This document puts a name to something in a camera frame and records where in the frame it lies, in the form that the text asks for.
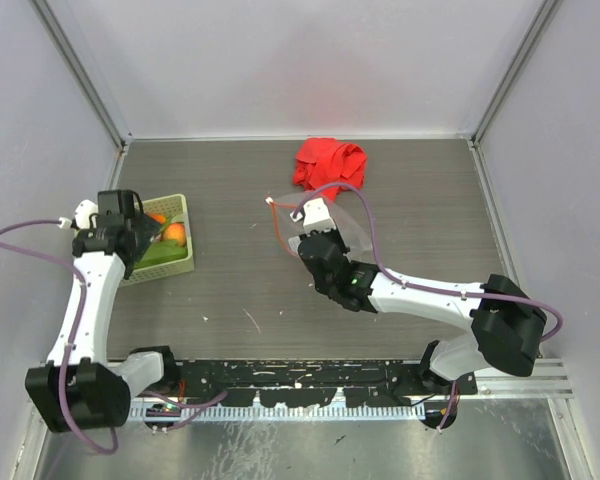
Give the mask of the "green leafy vegetable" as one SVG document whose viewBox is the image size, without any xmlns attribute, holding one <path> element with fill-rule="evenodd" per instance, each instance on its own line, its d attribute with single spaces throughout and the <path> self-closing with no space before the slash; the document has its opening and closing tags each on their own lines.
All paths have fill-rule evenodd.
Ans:
<svg viewBox="0 0 600 480">
<path fill-rule="evenodd" d="M 171 217 L 165 217 L 166 222 L 164 224 L 161 224 L 162 228 L 160 233 L 153 240 L 151 246 L 149 247 L 145 255 L 142 257 L 142 259 L 135 264 L 136 269 L 142 269 L 172 261 L 182 260 L 187 257 L 187 243 L 184 247 L 179 247 L 172 242 L 162 240 L 162 232 L 164 231 L 164 229 L 169 224 L 178 222 L 173 221 Z"/>
</svg>

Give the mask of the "clear zip top bag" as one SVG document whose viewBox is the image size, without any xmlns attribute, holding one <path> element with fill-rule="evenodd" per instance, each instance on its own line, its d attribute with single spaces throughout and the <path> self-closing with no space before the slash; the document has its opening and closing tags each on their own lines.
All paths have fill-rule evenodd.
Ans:
<svg viewBox="0 0 600 480">
<path fill-rule="evenodd" d="M 274 233 L 278 243 L 289 255 L 297 258 L 301 237 L 314 232 L 337 230 L 347 248 L 349 259 L 359 259 L 372 251 L 372 241 L 353 217 L 324 195 L 308 200 L 298 214 L 296 207 L 308 196 L 307 192 L 265 198 L 270 207 Z"/>
</svg>

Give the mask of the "green plastic basket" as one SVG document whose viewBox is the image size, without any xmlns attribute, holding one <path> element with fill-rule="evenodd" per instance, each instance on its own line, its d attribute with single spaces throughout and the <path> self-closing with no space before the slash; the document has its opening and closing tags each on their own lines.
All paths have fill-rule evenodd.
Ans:
<svg viewBox="0 0 600 480">
<path fill-rule="evenodd" d="M 186 198 L 183 194 L 172 194 L 143 201 L 146 213 L 163 214 L 173 221 L 183 222 L 187 231 L 188 255 L 182 260 L 136 269 L 128 279 L 121 281 L 122 287 L 158 280 L 194 270 L 194 248 Z"/>
</svg>

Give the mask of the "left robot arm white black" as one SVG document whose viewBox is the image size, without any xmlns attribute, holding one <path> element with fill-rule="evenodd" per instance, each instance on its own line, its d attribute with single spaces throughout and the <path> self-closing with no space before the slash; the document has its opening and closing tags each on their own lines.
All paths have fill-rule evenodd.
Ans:
<svg viewBox="0 0 600 480">
<path fill-rule="evenodd" d="M 180 369 L 167 346 L 139 347 L 109 366 L 107 338 L 116 293 L 147 252 L 160 225 L 132 190 L 101 191 L 72 222 L 73 283 L 58 338 L 25 389 L 53 433 L 122 426 L 131 402 L 152 390 L 174 393 Z"/>
</svg>

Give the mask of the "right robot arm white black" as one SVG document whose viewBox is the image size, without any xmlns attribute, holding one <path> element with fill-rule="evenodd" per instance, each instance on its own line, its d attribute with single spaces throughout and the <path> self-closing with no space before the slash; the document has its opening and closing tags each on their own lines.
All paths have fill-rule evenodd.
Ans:
<svg viewBox="0 0 600 480">
<path fill-rule="evenodd" d="M 447 393 L 460 377 L 495 368 L 515 377 L 534 369 L 546 324 L 542 309 L 508 277 L 453 284 L 409 277 L 376 264 L 351 260 L 337 230 L 303 234 L 298 255 L 315 290 L 353 312 L 402 313 L 463 330 L 432 341 L 418 365 L 424 390 Z"/>
</svg>

